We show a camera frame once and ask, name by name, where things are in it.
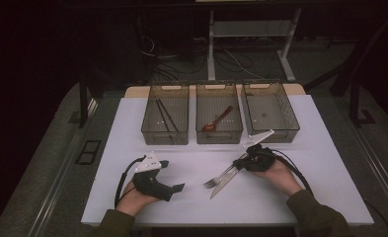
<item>hand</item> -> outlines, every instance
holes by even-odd
[[[116,206],[116,210],[124,212],[126,214],[136,216],[145,206],[155,201],[157,198],[147,196],[138,191],[134,183],[131,181],[123,190],[125,194]]]
[[[278,160],[275,160],[272,166],[265,172],[252,173],[259,177],[269,179],[275,187],[283,191],[289,197],[302,190],[292,175],[292,172]]]

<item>storage tray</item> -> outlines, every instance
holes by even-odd
[[[233,110],[216,126],[202,131],[229,106]],[[196,142],[198,144],[238,144],[243,132],[236,84],[234,81],[199,81],[196,84]]]
[[[242,104],[249,135],[272,129],[263,143],[292,142],[300,127],[278,80],[244,80]]]
[[[187,145],[189,82],[153,82],[141,132],[147,145]]]

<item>red spoon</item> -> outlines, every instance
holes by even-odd
[[[215,130],[217,129],[217,124],[218,124],[224,117],[226,117],[232,110],[233,110],[233,107],[232,107],[232,106],[227,107],[227,109],[225,109],[225,111],[221,114],[221,116],[219,116],[216,120],[214,120],[214,121],[212,121],[212,122],[209,122],[209,123],[207,123],[206,125],[204,125],[204,126],[202,127],[202,131],[205,131],[205,132],[215,131]]]

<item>sleeve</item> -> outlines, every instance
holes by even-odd
[[[90,237],[127,237],[135,218],[126,213],[109,209],[101,224],[89,234]]]
[[[339,212],[317,202],[308,191],[299,191],[286,204],[298,221],[301,237],[355,236]]]

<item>silver fork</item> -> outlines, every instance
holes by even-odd
[[[227,174],[227,172],[229,172],[232,168],[234,167],[234,165],[231,165],[230,167],[227,168],[227,170],[225,170],[220,176],[218,177],[214,177],[212,179],[210,179],[209,181],[207,181],[205,184],[203,184],[207,189],[211,189],[211,188],[214,188],[215,186],[217,186],[220,181],[222,180],[222,178],[224,177],[225,174]]]

